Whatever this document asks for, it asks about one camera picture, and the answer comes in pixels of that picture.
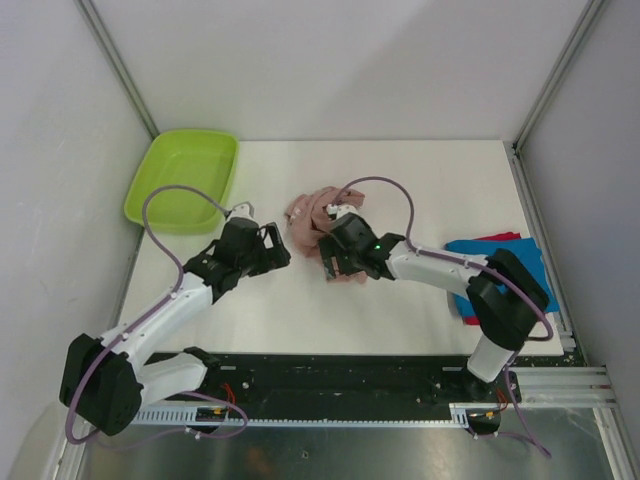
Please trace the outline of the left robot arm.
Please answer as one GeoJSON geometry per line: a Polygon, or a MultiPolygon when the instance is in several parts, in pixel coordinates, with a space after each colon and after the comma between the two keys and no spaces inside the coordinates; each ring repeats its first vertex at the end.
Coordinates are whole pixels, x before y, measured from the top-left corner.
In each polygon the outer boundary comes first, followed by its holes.
{"type": "Polygon", "coordinates": [[[176,282],[139,317],[97,338],[81,334],[70,344],[60,387],[67,408],[65,434],[82,418],[95,433],[122,432],[145,407],[179,394],[207,400],[221,387],[214,370],[217,358],[199,347],[188,347],[159,362],[151,356],[158,346],[188,321],[209,309],[246,277],[286,267],[291,255],[276,223],[259,225],[253,206],[231,209],[219,238],[180,265],[176,282]]]}

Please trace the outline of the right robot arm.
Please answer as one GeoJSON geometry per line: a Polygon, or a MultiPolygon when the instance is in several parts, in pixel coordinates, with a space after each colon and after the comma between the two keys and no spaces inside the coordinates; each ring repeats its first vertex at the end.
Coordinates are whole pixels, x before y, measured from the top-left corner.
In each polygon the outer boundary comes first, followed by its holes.
{"type": "Polygon", "coordinates": [[[484,401],[497,389],[497,377],[533,338],[546,319],[549,296],[512,252],[498,249],[466,255],[419,249],[403,235],[376,236],[356,209],[331,204],[329,233],[318,247],[328,279],[363,273],[372,280],[412,281],[467,299],[481,337],[461,376],[463,393],[484,401]]]}

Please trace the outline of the red folded t-shirt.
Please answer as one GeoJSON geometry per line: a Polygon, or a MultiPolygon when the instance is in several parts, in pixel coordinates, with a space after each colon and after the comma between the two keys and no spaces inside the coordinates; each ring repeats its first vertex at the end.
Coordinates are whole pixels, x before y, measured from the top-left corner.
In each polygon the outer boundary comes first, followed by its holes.
{"type": "MultiPolygon", "coordinates": [[[[517,240],[517,239],[521,239],[521,234],[518,232],[502,232],[502,233],[494,234],[491,236],[476,238],[476,241],[504,242],[504,241],[517,240]]],[[[465,325],[471,325],[471,326],[480,325],[479,320],[476,316],[463,315],[462,319],[465,325]]]]}

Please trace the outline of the green plastic tub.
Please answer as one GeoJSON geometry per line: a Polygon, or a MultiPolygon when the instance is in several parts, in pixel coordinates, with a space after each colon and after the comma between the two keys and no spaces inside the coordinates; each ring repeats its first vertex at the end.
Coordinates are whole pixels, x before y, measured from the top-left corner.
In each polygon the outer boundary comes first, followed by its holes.
{"type": "MultiPolygon", "coordinates": [[[[125,217],[143,223],[144,201],[167,185],[195,188],[225,205],[235,174],[239,141],[225,132],[177,129],[156,137],[145,153],[124,202],[125,217]]],[[[148,207],[155,233],[201,235],[214,231],[222,213],[207,200],[182,189],[158,194],[148,207]]]]}

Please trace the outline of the blue folded t-shirt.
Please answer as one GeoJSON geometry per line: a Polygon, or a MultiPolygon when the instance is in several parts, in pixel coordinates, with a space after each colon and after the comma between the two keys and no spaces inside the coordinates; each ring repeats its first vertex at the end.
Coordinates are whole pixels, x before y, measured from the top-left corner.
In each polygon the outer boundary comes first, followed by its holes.
{"type": "Polygon", "coordinates": [[[546,308],[546,313],[551,314],[559,311],[558,302],[547,282],[545,266],[542,261],[542,252],[533,238],[523,238],[521,236],[521,239],[504,242],[458,239],[446,243],[444,249],[454,253],[486,256],[492,256],[498,249],[510,251],[529,271],[531,276],[548,296],[549,304],[546,308]]]}

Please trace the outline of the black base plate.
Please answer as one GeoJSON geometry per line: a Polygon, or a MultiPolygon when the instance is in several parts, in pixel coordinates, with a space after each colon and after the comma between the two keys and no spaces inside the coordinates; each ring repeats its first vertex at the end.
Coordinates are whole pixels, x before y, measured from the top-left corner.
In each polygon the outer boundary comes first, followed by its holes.
{"type": "Polygon", "coordinates": [[[465,356],[296,355],[214,353],[216,362],[194,388],[247,402],[262,392],[282,390],[415,392],[433,400],[490,402],[522,399],[515,373],[500,373],[488,386],[464,372],[465,356]]]}

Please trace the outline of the pink t-shirt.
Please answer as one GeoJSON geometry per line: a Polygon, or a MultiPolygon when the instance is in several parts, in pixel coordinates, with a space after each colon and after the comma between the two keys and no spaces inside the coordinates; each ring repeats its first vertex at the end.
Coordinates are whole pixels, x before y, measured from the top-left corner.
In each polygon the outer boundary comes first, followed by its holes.
{"type": "MultiPolygon", "coordinates": [[[[326,207],[331,204],[340,192],[340,188],[328,186],[311,194],[297,196],[285,209],[284,217],[287,232],[295,249],[305,258],[314,260],[322,269],[325,280],[334,283],[357,282],[366,283],[367,276],[360,272],[352,275],[339,273],[337,278],[328,279],[319,249],[319,241],[330,231],[331,220],[326,207]]],[[[348,190],[340,197],[340,201],[359,209],[364,204],[365,195],[357,190],[348,190]]]]}

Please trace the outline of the aluminium frame rail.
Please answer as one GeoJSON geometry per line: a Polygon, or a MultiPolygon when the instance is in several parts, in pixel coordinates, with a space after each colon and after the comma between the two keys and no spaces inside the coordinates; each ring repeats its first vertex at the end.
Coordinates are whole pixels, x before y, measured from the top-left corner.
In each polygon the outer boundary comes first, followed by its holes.
{"type": "Polygon", "coordinates": [[[582,405],[609,402],[613,398],[610,382],[604,370],[582,367],[531,367],[515,368],[519,381],[520,401],[504,398],[490,402],[433,400],[415,392],[367,393],[347,391],[296,391],[282,390],[262,392],[247,402],[238,402],[231,396],[231,387],[224,386],[222,393],[206,395],[188,392],[169,397],[158,403],[206,403],[221,405],[228,410],[236,405],[251,417],[259,418],[341,418],[353,420],[397,420],[436,417],[448,407],[463,406],[475,409],[490,409],[513,402],[543,405],[582,405]]]}

